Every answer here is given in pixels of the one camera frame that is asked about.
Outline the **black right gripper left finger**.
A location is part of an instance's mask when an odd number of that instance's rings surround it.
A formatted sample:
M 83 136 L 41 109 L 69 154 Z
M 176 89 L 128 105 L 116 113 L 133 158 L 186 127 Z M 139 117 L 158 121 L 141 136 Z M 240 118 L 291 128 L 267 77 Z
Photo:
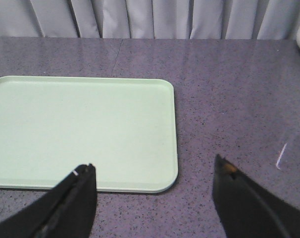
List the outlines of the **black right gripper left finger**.
M 41 198 L 0 222 L 0 238 L 88 238 L 96 206 L 96 168 L 79 165 Z

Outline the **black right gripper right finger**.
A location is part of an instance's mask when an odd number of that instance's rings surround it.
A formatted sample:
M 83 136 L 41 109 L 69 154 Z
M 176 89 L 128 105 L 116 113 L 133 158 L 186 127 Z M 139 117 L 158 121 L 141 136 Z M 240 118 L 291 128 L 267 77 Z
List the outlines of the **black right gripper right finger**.
M 212 198 L 228 238 L 300 238 L 300 210 L 216 155 Z

